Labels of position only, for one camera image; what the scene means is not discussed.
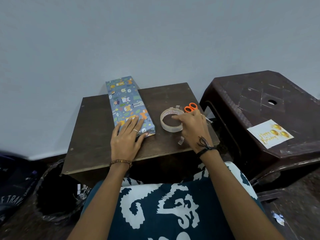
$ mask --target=wall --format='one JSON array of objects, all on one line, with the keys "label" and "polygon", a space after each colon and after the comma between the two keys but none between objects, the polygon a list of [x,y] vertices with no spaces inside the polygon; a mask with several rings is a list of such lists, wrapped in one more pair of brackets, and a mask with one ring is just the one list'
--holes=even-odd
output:
[{"label": "wall", "polygon": [[0,0],[0,149],[66,153],[82,97],[273,70],[320,98],[319,0]]}]

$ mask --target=brown plastic stool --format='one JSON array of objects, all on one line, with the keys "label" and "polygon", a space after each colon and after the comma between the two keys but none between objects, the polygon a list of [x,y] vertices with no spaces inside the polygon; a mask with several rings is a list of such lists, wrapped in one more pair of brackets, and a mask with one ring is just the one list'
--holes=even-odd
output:
[{"label": "brown plastic stool", "polygon": [[[238,148],[234,163],[258,191],[287,187],[320,166],[320,101],[280,73],[216,77],[200,106],[222,122]],[[266,149],[247,128],[270,119],[294,138]]]}]

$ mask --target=animal print wrapping paper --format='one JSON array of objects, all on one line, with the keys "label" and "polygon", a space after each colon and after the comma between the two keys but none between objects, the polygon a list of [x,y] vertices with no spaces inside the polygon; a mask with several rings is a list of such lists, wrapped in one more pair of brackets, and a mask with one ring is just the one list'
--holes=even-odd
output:
[{"label": "animal print wrapping paper", "polygon": [[149,133],[147,136],[156,133],[155,125],[138,92],[138,86],[131,76],[107,81],[106,88],[110,99],[114,126],[120,122],[122,127],[130,117],[139,116],[144,118],[144,123],[137,136],[145,132]]}]

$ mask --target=hand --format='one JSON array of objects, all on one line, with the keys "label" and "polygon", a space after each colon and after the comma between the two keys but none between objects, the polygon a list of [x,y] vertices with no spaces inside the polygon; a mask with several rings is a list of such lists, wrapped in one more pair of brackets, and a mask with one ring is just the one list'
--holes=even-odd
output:
[{"label": "hand", "polygon": [[195,109],[190,113],[173,115],[171,118],[182,122],[182,136],[195,153],[198,153],[203,149],[203,147],[198,145],[200,137],[204,137],[210,146],[213,146],[206,117],[201,114],[198,109]]},{"label": "hand", "polygon": [[144,119],[139,120],[139,116],[136,116],[134,119],[129,118],[127,122],[123,125],[122,129],[119,131],[121,123],[118,123],[111,137],[111,160],[127,160],[133,161],[138,150],[140,149],[141,143],[143,139],[146,137],[148,133],[143,133],[139,136],[137,142],[136,136],[137,131],[139,131],[143,125]]}]

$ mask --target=forearm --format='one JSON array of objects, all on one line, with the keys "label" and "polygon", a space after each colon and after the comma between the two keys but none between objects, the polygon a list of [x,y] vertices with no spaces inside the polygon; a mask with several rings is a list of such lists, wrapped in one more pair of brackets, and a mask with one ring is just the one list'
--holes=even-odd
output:
[{"label": "forearm", "polygon": [[72,230],[71,239],[107,239],[123,177],[129,166],[116,163]]},{"label": "forearm", "polygon": [[284,239],[230,172],[217,150],[204,153],[201,160],[235,239]]}]

